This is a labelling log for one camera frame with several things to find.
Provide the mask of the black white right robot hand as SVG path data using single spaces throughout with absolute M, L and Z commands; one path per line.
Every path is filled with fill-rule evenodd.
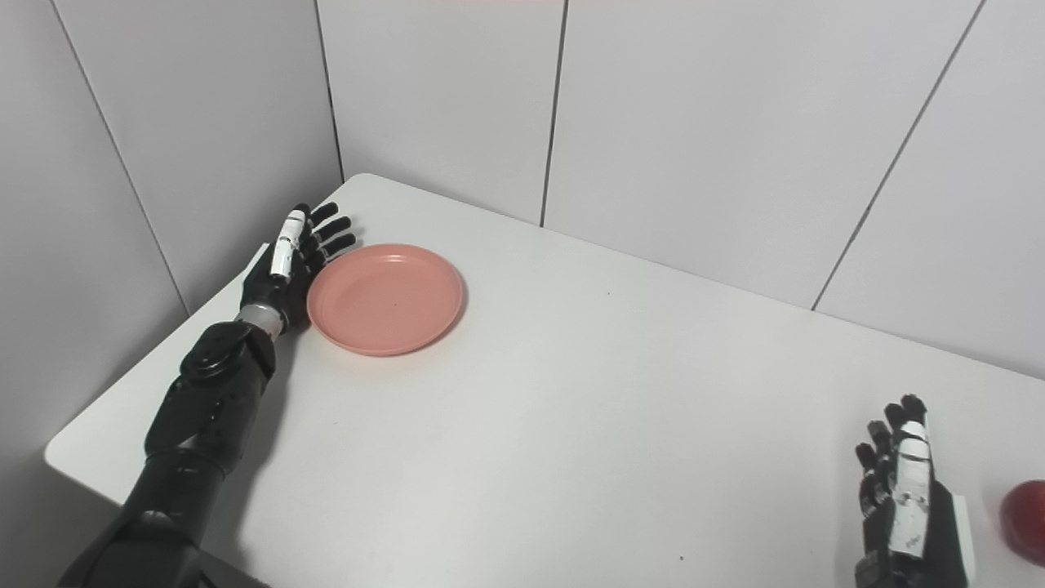
M 976 577 L 967 503 L 937 478 L 927 411 L 904 395 L 855 447 L 865 551 L 857 587 L 969 587 Z

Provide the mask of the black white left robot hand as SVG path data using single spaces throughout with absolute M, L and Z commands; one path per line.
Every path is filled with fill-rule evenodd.
M 287 213 L 277 237 L 247 272 L 236 320 L 272 339 L 306 324 L 306 302 L 318 273 L 356 243 L 349 216 L 336 203 L 300 204 Z

